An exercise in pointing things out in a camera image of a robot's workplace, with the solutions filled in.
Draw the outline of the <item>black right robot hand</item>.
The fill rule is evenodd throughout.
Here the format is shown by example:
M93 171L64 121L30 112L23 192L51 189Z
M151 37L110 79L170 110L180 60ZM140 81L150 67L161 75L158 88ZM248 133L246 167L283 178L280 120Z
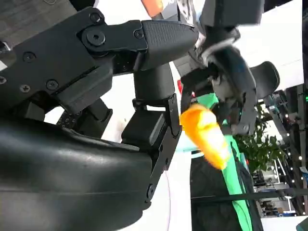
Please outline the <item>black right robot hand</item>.
M192 25L108 25L88 7L13 48L0 77L0 228L117 231L138 221L182 127L169 62Z

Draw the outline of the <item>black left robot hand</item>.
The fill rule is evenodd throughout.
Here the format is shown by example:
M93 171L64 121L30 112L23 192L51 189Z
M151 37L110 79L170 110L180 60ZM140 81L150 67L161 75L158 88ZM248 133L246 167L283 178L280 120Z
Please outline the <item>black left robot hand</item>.
M255 79L239 51L228 46L213 52L207 66L181 77L182 112L192 104L192 97L214 92L218 102L210 107L223 134L252 135L255 131L257 103Z

